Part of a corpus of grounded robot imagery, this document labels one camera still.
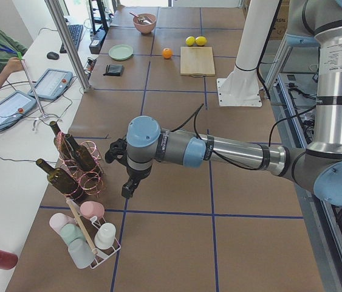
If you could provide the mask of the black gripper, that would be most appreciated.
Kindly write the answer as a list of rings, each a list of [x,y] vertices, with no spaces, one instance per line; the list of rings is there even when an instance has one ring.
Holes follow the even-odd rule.
[[[117,160],[120,164],[126,167],[126,171],[129,175],[128,181],[123,185],[121,195],[130,199],[138,188],[140,181],[147,178],[151,173],[152,161],[140,163],[133,161],[128,156],[127,151],[128,143],[126,139],[119,138],[115,142],[110,144],[109,150],[104,156],[104,160],[110,164],[114,160]]]

